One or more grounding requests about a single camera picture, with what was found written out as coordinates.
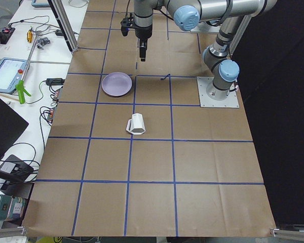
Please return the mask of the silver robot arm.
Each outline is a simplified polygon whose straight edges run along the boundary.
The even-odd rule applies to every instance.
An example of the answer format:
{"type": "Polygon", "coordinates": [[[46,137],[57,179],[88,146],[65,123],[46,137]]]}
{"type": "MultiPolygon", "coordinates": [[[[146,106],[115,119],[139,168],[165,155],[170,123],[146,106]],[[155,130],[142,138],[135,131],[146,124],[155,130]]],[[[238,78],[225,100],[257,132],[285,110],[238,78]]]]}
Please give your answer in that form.
{"type": "Polygon", "coordinates": [[[238,64],[229,61],[227,55],[244,16],[258,16],[275,4],[276,1],[134,1],[130,20],[139,39],[139,57],[145,61],[154,10],[165,7],[182,31],[190,31],[200,22],[219,26],[215,42],[204,50],[202,58],[214,75],[212,83],[207,86],[207,95],[213,100],[224,100],[240,71],[238,64]]]}

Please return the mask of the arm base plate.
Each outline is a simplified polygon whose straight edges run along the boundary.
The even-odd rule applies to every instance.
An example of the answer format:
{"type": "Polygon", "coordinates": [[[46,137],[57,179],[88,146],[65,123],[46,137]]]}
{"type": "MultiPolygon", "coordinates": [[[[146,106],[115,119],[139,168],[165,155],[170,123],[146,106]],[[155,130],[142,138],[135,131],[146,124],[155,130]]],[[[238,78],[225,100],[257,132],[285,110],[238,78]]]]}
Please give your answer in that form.
{"type": "Polygon", "coordinates": [[[213,77],[197,76],[200,107],[204,108],[239,108],[237,91],[234,84],[222,91],[213,85],[213,77]]]}

